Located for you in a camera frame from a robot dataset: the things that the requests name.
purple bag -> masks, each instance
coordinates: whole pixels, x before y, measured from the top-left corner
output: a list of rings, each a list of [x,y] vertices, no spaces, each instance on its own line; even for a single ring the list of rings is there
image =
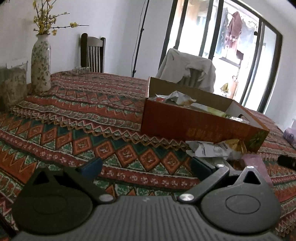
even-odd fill
[[[296,149],[296,128],[288,128],[284,132],[284,138]]]

metal screw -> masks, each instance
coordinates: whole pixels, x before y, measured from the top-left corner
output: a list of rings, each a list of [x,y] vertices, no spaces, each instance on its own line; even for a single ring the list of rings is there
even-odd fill
[[[179,196],[179,199],[182,201],[192,201],[194,196],[190,193],[184,193]]]
[[[110,194],[103,194],[99,197],[99,199],[101,202],[111,202],[111,201],[113,201],[114,198]]]

table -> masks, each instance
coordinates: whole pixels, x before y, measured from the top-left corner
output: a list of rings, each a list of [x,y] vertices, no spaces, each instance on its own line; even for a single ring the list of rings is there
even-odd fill
[[[146,80],[112,74],[59,72],[50,91],[0,114],[0,211],[11,226],[11,205],[38,167],[77,167],[100,156],[104,166],[94,184],[113,196],[177,197],[199,183],[184,142],[140,133],[146,86]],[[272,120],[253,114],[271,130],[259,154],[282,206],[275,233],[284,237],[295,225],[296,172],[276,160],[295,157],[296,150]]]

red garment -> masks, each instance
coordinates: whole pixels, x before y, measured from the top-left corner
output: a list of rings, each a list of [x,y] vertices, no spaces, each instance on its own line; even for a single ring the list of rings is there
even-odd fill
[[[240,18],[239,12],[235,12],[232,15],[232,20],[226,30],[225,45],[228,48],[237,48],[237,40],[242,32],[242,20]]]

glass door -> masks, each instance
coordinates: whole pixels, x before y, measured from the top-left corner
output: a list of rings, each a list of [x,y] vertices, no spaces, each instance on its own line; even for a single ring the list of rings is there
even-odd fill
[[[268,80],[271,73],[276,46],[276,34],[265,24],[262,24],[261,42],[255,75],[253,76],[244,98],[244,106],[251,110],[257,110],[266,91]]]
[[[214,94],[263,112],[278,68],[282,35],[238,0],[174,3],[162,59],[170,48],[211,59],[216,68]]]

